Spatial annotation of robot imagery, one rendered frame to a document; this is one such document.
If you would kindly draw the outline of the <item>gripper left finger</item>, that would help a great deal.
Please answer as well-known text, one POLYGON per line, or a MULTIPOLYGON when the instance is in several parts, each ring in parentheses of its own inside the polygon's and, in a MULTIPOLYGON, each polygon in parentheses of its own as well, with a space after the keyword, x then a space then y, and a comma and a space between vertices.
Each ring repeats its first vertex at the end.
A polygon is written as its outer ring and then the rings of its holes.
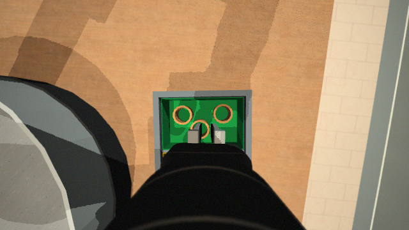
POLYGON ((188 143, 199 143, 202 137, 202 123, 197 123, 194 129, 188 130, 188 143))

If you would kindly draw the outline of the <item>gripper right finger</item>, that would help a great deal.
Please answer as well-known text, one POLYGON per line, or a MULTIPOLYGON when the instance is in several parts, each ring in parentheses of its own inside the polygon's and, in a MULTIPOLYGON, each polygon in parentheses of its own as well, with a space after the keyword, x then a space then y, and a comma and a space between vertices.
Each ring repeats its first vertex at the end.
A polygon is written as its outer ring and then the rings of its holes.
POLYGON ((211 140, 214 144, 225 144, 225 134, 224 130, 220 130, 215 123, 211 123, 211 140))

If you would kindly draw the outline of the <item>bronze bushing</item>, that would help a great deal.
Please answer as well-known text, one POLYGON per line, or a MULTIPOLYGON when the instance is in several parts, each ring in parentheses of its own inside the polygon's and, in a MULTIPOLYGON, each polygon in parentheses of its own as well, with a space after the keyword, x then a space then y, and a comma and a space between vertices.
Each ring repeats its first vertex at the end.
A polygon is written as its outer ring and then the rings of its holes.
POLYGON ((180 125, 185 125, 185 124, 189 123, 192 120, 193 117, 194 117, 193 110, 190 107, 187 107, 187 106, 184 106, 184 105, 178 106, 177 108, 175 108, 175 110, 173 112, 173 118, 174 118, 175 122, 177 122, 180 125), (186 108, 190 112, 190 118, 189 118, 188 121, 182 121, 178 116, 178 113, 182 108, 186 108))
POLYGON ((218 106, 216 106, 216 107, 214 108, 214 110, 213 110, 213 117, 214 117, 215 120, 218 121, 219 123, 227 123, 227 122, 230 121, 231 118, 233 117, 233 111, 232 111, 232 109, 230 108, 230 106, 228 106, 228 105, 226 105, 226 104, 220 104, 220 105, 218 105, 218 106), (216 118, 215 111, 216 111, 219 107, 225 107, 225 108, 228 110, 228 116, 227 116, 226 119, 218 120, 218 119, 216 118))
POLYGON ((193 124, 191 125, 191 127, 190 127, 190 129, 194 129, 194 124, 195 123, 198 123, 198 122, 202 122, 202 123, 204 123, 206 126, 207 126, 207 131, 205 132, 205 133, 203 133, 202 134, 202 139, 204 139, 208 134, 209 134, 209 125, 208 125, 208 123, 207 123, 207 121, 205 121, 204 119, 197 119, 195 122, 193 122, 193 124))

